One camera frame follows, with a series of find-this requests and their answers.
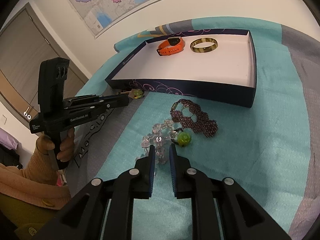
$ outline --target brown bangle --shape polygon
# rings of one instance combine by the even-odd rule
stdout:
[[[211,42],[213,43],[211,46],[209,47],[204,47],[204,48],[195,48],[195,46],[197,44],[200,44],[200,43],[203,43],[203,42]],[[210,51],[213,51],[215,50],[216,48],[218,47],[218,42],[213,39],[213,38],[201,38],[201,39],[197,39],[193,42],[191,42],[190,44],[190,49],[193,51],[193,52],[196,52],[196,53],[206,53],[206,52],[210,52]]]

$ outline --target yellow button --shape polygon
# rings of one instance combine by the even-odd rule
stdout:
[[[42,203],[43,204],[45,204],[47,207],[54,207],[54,204],[50,201],[50,200],[48,200],[48,199],[43,199],[42,200]]]
[[[36,234],[37,230],[35,230],[34,228],[29,228],[29,233],[30,235],[34,236]]]

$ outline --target bed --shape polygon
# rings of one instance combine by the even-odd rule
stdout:
[[[214,179],[234,178],[289,233],[300,240],[320,213],[320,43],[287,26],[241,17],[209,17],[162,25],[181,33],[215,28],[251,31],[257,57],[252,108],[180,94],[146,92],[129,106],[108,110],[76,128],[77,152],[66,178],[75,195],[93,178],[109,180],[134,166],[141,139],[152,125],[170,118],[180,98],[199,104],[217,120],[214,138],[193,134],[179,148],[191,165]],[[78,95],[115,93],[105,82],[142,41],[137,33],[115,44],[118,52]],[[132,239],[191,239],[191,201],[174,198],[169,163],[157,166],[150,200],[135,200]]]

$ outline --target person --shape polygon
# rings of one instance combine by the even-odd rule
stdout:
[[[74,128],[60,145],[57,159],[71,160]],[[45,135],[36,141],[26,168],[0,164],[0,239],[30,240],[70,199],[67,186],[57,186],[58,174],[51,167],[48,150],[54,143]]]

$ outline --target green flower charm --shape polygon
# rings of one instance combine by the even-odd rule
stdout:
[[[181,132],[178,134],[177,142],[180,146],[185,147],[191,142],[190,134],[186,132]]]
[[[143,91],[141,89],[135,89],[133,91],[133,94],[134,94],[134,96],[138,97],[138,96],[143,95]]]

